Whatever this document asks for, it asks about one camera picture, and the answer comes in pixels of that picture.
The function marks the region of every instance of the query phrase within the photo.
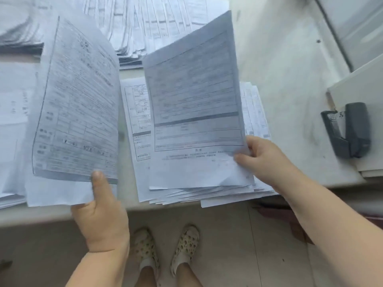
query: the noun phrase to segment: white table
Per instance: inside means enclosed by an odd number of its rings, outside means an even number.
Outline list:
[[[325,92],[349,74],[314,0],[230,0],[240,80],[258,86],[272,140],[309,177],[327,187],[364,183],[335,157],[320,112]],[[142,70],[121,71],[121,78]],[[121,106],[118,197],[127,210],[163,206],[139,203]],[[0,226],[62,220],[69,207],[25,205],[0,210]]]

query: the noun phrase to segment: person's left hand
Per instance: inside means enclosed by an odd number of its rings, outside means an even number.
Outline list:
[[[92,173],[94,200],[73,205],[72,216],[90,252],[119,249],[129,252],[129,226],[126,210],[112,193],[108,180],[101,171]]]

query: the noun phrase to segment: white sock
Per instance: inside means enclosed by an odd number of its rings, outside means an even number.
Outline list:
[[[173,264],[174,273],[176,273],[178,265],[182,263],[190,264],[190,256],[187,255],[185,252],[180,252],[178,256],[175,258],[175,263]]]
[[[157,275],[157,274],[156,274],[156,271],[157,271],[157,270],[156,270],[156,264],[154,263],[154,260],[153,260],[152,257],[143,259],[143,260],[141,261],[141,264],[140,264],[140,272],[141,272],[141,270],[142,270],[143,267],[148,267],[148,266],[150,266],[150,267],[153,268],[154,276],[156,276],[156,275]]]

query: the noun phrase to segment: tabletop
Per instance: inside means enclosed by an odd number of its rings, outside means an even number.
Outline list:
[[[316,2],[230,0],[230,9],[239,79],[257,85],[273,142],[326,187],[364,183],[352,164],[335,157],[320,116],[329,109],[328,87],[349,70]],[[142,69],[120,71],[121,79],[142,76]],[[169,207],[138,202],[122,103],[119,112],[118,198],[132,211]],[[0,226],[69,217],[68,206],[18,205],[0,210]]]

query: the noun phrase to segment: foot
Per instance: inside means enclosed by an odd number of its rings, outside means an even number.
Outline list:
[[[181,263],[188,263],[195,253],[199,243],[199,231],[197,227],[188,225],[182,231],[173,259],[170,263],[170,272],[175,277],[177,267]]]
[[[144,267],[152,267],[156,280],[158,280],[160,276],[160,262],[154,238],[148,228],[141,228],[134,233],[132,251],[140,265],[140,271]]]

